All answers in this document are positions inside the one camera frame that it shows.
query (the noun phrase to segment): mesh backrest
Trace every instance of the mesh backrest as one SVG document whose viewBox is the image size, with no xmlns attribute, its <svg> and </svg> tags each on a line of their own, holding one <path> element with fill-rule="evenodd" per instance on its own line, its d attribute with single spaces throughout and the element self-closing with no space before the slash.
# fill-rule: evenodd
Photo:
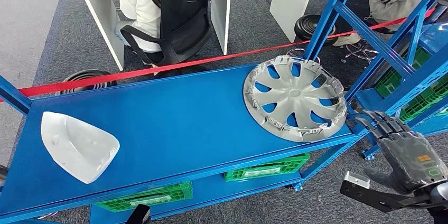
<svg viewBox="0 0 448 224">
<path fill-rule="evenodd" d="M 176 51 L 188 48 L 208 27 L 209 0 L 161 0 L 160 37 L 171 39 Z"/>
</svg>

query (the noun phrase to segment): white plastic part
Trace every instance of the white plastic part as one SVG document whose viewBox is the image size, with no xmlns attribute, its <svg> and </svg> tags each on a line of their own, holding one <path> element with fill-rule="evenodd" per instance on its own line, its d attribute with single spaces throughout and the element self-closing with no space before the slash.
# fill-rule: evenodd
<svg viewBox="0 0 448 224">
<path fill-rule="evenodd" d="M 120 149 L 112 134 L 84 121 L 45 111 L 41 136 L 53 160 L 83 183 L 95 181 Z"/>
</svg>

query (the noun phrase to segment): blue metal shelf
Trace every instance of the blue metal shelf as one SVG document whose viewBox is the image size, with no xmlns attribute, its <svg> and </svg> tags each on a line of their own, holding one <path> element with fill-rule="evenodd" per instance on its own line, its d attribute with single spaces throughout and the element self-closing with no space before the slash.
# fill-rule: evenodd
<svg viewBox="0 0 448 224">
<path fill-rule="evenodd" d="M 34 100 L 0 195 L 0 222 L 333 147 L 306 170 L 308 179 L 359 139 L 347 126 L 311 143 L 286 141 L 261 128 L 241 96 L 253 67 Z M 120 150 L 97 181 L 83 184 L 52 160 L 40 136 L 44 111 L 76 117 L 117 137 Z"/>
<path fill-rule="evenodd" d="M 383 101 L 383 98 L 374 88 L 358 91 L 355 98 L 364 109 L 375 109 L 375 105 Z M 421 124 L 414 126 L 413 129 L 424 136 L 446 132 L 448 131 L 448 115 L 432 116 Z"/>
<path fill-rule="evenodd" d="M 435 52 L 429 62 L 416 71 L 393 50 L 404 37 L 410 36 L 409 58 L 414 56 L 423 15 L 436 0 L 422 0 L 388 43 L 368 29 L 344 5 L 345 1 L 328 1 L 305 57 L 317 58 L 339 14 L 379 51 L 346 94 L 348 102 L 354 97 L 363 98 L 366 106 L 371 104 L 372 109 L 393 114 L 447 73 L 448 60 L 444 51 L 448 50 L 448 45 Z M 434 50 L 431 44 L 425 45 L 427 49 Z M 375 95 L 369 97 L 367 90 L 358 91 L 385 61 L 406 80 L 376 104 Z M 0 222 L 20 221 L 189 180 L 194 181 L 195 189 L 215 189 L 209 190 L 209 195 L 205 189 L 195 191 L 193 199 L 184 202 L 154 206 L 153 218 L 287 184 L 299 190 L 310 177 L 367 134 L 359 124 L 353 131 L 344 126 L 332 137 L 311 143 L 289 142 L 270 134 L 252 119 L 242 101 L 243 82 L 253 67 L 229 68 L 35 100 L 29 100 L 0 77 L 0 96 L 27 115 L 0 194 Z M 423 121 L 445 105 L 448 105 L 448 97 L 413 121 L 419 123 L 417 120 Z M 40 136 L 44 111 L 76 117 L 118 138 L 121 148 L 97 181 L 83 184 L 51 159 Z M 350 108 L 349 111 L 352 118 L 354 111 Z M 302 177 L 297 173 L 226 183 L 220 174 L 327 147 L 329 149 L 302 172 Z M 100 214 L 97 208 L 92 209 L 92 218 L 96 219 Z M 108 215 L 113 219 L 121 218 L 121 221 L 123 216 L 120 216 L 121 213 Z"/>
<path fill-rule="evenodd" d="M 448 115 L 432 116 L 423 123 L 414 126 L 413 129 L 425 136 L 448 132 Z"/>
<path fill-rule="evenodd" d="M 193 181 L 193 198 L 159 204 L 151 207 L 151 219 L 158 219 L 173 214 L 198 209 L 212 204 L 245 197 L 247 195 L 272 190 L 292 183 L 300 182 L 298 172 L 292 174 L 267 176 L 242 181 L 226 182 L 222 174 L 208 176 Z M 90 224 L 124 223 L 132 210 L 113 213 L 97 206 L 90 207 Z"/>
</svg>

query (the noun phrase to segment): blue shelf surface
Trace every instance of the blue shelf surface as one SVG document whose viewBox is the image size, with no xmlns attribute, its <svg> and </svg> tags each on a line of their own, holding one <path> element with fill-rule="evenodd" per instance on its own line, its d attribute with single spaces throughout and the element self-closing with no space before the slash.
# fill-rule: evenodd
<svg viewBox="0 0 448 224">
<path fill-rule="evenodd" d="M 241 198 L 292 183 L 300 182 L 299 172 L 254 178 L 241 181 L 226 182 L 222 174 L 216 174 L 193 181 L 193 198 L 158 204 L 151 207 L 151 219 L 163 218 L 180 212 L 198 209 L 212 204 Z M 110 212 L 101 207 L 90 207 L 90 224 L 124 223 L 133 210 Z"/>
<path fill-rule="evenodd" d="M 367 110 L 376 110 L 384 100 L 374 88 L 359 90 L 355 94 L 358 103 Z"/>
<path fill-rule="evenodd" d="M 444 133 L 448 131 L 448 115 L 432 116 L 423 123 L 416 125 L 413 128 L 416 132 L 424 136 L 431 136 L 434 134 Z"/>
<path fill-rule="evenodd" d="M 244 80 L 253 67 L 34 100 L 0 194 L 0 222 L 199 179 L 356 138 L 347 126 L 312 143 L 286 141 L 264 130 L 242 100 Z M 120 150 L 98 180 L 84 184 L 53 161 L 40 136 L 44 111 L 83 120 L 119 140 Z"/>
<path fill-rule="evenodd" d="M 447 39 L 448 23 L 428 24 L 422 27 L 418 45 L 430 54 L 435 54 L 446 45 Z"/>
</svg>

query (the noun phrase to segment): white shoe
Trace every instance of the white shoe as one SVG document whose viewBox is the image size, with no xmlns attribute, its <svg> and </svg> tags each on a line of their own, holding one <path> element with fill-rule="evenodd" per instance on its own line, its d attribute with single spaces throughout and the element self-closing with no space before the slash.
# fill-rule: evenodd
<svg viewBox="0 0 448 224">
<path fill-rule="evenodd" d="M 358 33 L 351 33 L 350 35 L 340 36 L 333 44 L 333 46 L 339 47 L 347 44 L 354 44 L 361 40 L 361 36 Z"/>
</svg>

